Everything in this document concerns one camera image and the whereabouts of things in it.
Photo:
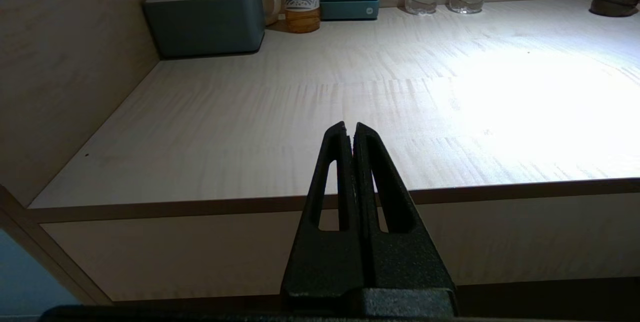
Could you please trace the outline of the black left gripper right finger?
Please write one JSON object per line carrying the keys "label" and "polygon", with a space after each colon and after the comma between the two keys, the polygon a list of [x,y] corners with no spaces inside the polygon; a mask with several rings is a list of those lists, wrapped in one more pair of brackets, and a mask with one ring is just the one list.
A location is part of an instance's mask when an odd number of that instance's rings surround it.
{"label": "black left gripper right finger", "polygon": [[453,289],[453,279],[379,133],[353,140],[366,283],[382,289]]}

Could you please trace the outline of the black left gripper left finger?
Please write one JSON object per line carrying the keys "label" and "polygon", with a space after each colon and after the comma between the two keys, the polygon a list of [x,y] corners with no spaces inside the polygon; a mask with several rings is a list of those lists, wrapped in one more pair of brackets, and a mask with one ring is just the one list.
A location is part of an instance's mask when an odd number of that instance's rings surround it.
{"label": "black left gripper left finger", "polygon": [[[356,200],[352,147],[345,123],[323,135],[281,284],[287,299],[338,299],[364,285],[360,217]],[[337,231],[320,229],[329,167],[336,164]]]}

